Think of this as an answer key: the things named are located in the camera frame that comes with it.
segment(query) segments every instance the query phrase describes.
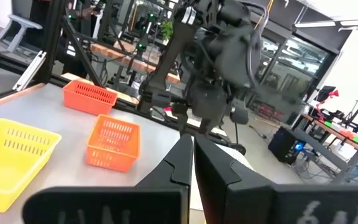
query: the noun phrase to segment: table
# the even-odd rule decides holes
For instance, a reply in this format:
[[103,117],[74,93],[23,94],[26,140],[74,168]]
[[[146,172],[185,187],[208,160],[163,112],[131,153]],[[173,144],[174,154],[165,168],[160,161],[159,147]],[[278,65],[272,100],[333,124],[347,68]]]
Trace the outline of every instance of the table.
[[339,140],[344,141],[344,143],[351,145],[355,150],[358,151],[358,143],[346,138],[341,133],[333,130],[332,128],[330,128],[328,126],[326,126],[325,124],[323,124],[322,122],[318,121],[317,119],[312,118],[310,115],[304,114],[303,117],[306,118],[307,120],[311,121],[313,124],[319,126],[320,128],[323,128],[329,134],[334,135]]
[[[5,213],[0,213],[0,223],[22,223],[21,208],[25,200],[35,192],[48,187],[134,186],[157,166],[179,139],[178,131],[140,116],[118,110],[112,110],[111,116],[139,124],[142,133],[141,156],[125,174],[85,165],[86,140],[96,116],[64,107],[61,88],[51,84],[37,85],[27,90],[26,94],[22,93],[19,97],[11,97],[10,100],[0,103],[0,118],[13,119],[62,135],[62,140],[55,148],[48,164],[11,208]],[[224,146],[219,147],[250,167],[240,152]],[[192,186],[190,208],[202,209],[196,180],[193,179],[192,182],[195,185]]]
[[[113,49],[103,47],[102,45],[99,45],[99,44],[92,44],[91,51],[95,52],[95,53],[99,53],[99,54],[101,54],[107,58],[110,58],[110,59],[118,58],[114,62],[120,63],[123,66],[128,66],[129,62],[131,61],[131,58],[129,56],[123,57],[124,56],[123,54],[116,52]],[[139,72],[142,74],[148,74],[148,73],[154,71],[155,67],[152,65],[148,65],[145,62],[141,62],[140,60],[134,60],[134,63],[132,64],[132,69],[135,70],[136,72]],[[168,73],[166,80],[171,83],[179,83],[180,77],[179,77],[179,75],[174,75],[172,73]]]
[[331,183],[338,184],[338,183],[343,182],[344,179],[352,172],[354,167],[356,165],[358,165],[358,144],[354,141],[351,141],[350,139],[347,139],[342,134],[336,132],[335,130],[331,129],[330,127],[327,127],[322,122],[312,118],[311,116],[309,116],[307,114],[304,114],[303,117],[306,118],[307,120],[311,121],[312,124],[318,125],[319,127],[323,128],[328,133],[335,135],[338,139],[342,140],[344,143],[350,144],[356,150],[356,153],[348,161],[344,161],[339,156],[337,156],[335,153],[333,153],[330,150],[328,150],[327,148],[325,148],[320,142],[313,139],[306,132],[304,132],[300,129],[295,129],[296,126],[292,128],[292,130],[294,130],[294,131],[291,131],[291,132],[296,138],[310,144],[314,150],[321,153],[322,156],[324,156],[327,160],[332,162],[335,166],[337,166],[341,170],[337,175],[333,175],[332,173],[330,173],[330,171],[325,169],[325,167],[319,165],[319,163],[316,160],[316,158],[314,157],[314,155],[312,155],[308,152],[305,152],[306,155],[314,163],[316,163],[317,166],[319,166],[325,173],[327,173],[329,176],[331,176],[333,178]]

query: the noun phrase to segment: gray tabletop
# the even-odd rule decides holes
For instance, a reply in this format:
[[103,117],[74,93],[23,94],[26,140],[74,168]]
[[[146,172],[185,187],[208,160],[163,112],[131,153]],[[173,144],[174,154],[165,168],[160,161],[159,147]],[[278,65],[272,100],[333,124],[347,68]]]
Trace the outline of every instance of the gray tabletop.
[[21,209],[33,193],[53,186],[133,186],[164,158],[179,139],[176,130],[139,116],[112,110],[118,119],[140,125],[141,155],[128,173],[85,164],[86,140],[96,116],[63,106],[62,89],[47,85],[0,106],[0,118],[46,129],[62,135],[47,165],[5,213],[0,224],[20,224]]

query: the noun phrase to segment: orange basket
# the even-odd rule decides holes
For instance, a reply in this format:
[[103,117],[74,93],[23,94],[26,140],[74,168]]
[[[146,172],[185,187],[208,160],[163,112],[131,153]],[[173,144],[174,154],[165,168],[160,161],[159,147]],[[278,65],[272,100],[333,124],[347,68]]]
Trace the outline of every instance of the orange basket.
[[63,87],[65,106],[90,114],[109,114],[116,104],[117,93],[92,84],[73,80]]
[[87,164],[127,172],[140,154],[139,125],[100,114],[86,145]]

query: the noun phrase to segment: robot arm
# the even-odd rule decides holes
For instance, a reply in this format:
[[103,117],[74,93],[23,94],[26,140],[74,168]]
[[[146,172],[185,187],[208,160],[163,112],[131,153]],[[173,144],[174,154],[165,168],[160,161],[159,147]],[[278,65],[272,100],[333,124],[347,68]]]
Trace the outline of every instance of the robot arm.
[[[265,15],[264,22],[255,28],[250,21],[250,7],[261,9]],[[137,109],[148,113],[152,106],[165,108],[174,103],[172,112],[181,120],[181,134],[188,107],[203,119],[200,126],[203,134],[208,134],[231,111],[246,114],[234,121],[246,124],[247,111],[242,103],[233,103],[233,92],[240,88],[257,89],[252,67],[260,62],[260,34],[268,18],[264,7],[249,2],[201,0],[184,4],[175,13],[173,36],[157,68],[139,88],[141,99]],[[208,34],[194,41],[201,27],[207,29]],[[191,42],[198,45],[201,53],[194,68],[189,69],[191,78],[183,99],[171,99],[165,91],[165,79],[178,54]]]

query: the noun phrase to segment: window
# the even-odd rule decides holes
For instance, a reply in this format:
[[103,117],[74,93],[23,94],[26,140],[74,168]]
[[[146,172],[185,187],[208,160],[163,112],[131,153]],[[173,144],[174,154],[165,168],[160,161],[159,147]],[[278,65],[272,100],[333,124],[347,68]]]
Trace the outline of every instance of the window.
[[263,85],[281,94],[283,100],[294,103],[303,97],[313,78],[281,62],[275,62]]
[[281,62],[275,62],[260,86],[263,95],[256,95],[250,109],[275,121],[288,121],[302,108],[300,100],[313,78]]
[[297,38],[289,39],[278,60],[299,68],[309,75],[316,75],[328,53]]
[[272,42],[264,37],[262,37],[262,54],[273,57],[276,54],[276,51],[278,50],[278,44],[275,42]]
[[263,78],[263,75],[266,71],[266,68],[267,66],[269,65],[270,61],[272,59],[264,54],[262,54],[260,56],[260,64],[259,66],[256,68],[256,71],[255,71],[255,79],[256,81],[258,82],[261,82],[262,81],[262,78]]

